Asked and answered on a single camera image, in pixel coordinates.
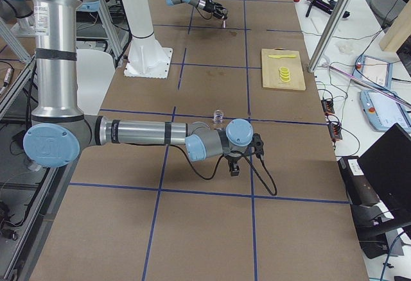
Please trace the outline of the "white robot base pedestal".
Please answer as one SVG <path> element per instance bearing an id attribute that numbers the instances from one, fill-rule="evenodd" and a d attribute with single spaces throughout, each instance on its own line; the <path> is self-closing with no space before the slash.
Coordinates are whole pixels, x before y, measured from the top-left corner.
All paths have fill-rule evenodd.
<path id="1" fill-rule="evenodd" d="M 157 41 L 148 0 L 121 1 L 132 35 L 125 76 L 167 78 L 173 50 Z"/>

